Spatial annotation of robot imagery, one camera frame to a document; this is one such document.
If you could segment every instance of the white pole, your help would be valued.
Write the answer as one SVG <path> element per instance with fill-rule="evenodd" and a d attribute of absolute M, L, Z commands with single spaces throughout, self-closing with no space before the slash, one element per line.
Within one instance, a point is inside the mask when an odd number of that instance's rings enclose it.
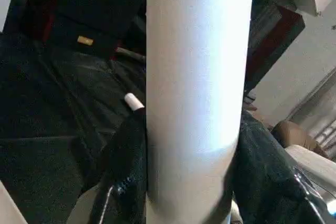
<path fill-rule="evenodd" d="M 148 0 L 147 223 L 204 223 L 235 152 L 251 0 Z"/>

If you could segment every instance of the gold tag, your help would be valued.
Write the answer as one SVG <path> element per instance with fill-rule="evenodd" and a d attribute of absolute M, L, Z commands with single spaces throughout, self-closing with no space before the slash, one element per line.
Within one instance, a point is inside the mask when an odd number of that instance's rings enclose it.
<path fill-rule="evenodd" d="M 79 36 L 78 39 L 77 39 L 77 42 L 88 45 L 88 46 L 92 46 L 93 39 L 89 39 L 89 38 L 86 38 L 86 37 L 83 37 L 83 36 Z"/>

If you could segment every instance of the white tube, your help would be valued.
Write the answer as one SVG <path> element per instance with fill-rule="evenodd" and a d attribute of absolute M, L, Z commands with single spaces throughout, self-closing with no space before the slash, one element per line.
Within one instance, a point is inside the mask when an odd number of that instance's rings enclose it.
<path fill-rule="evenodd" d="M 128 104 L 128 106 L 133 111 L 136 111 L 138 109 L 144 108 L 143 104 L 132 93 L 128 93 L 127 95 L 125 95 L 124 99 L 125 99 L 125 102 Z"/>
<path fill-rule="evenodd" d="M 147 223 L 204 223 L 237 144 L 251 0 L 147 4 Z"/>

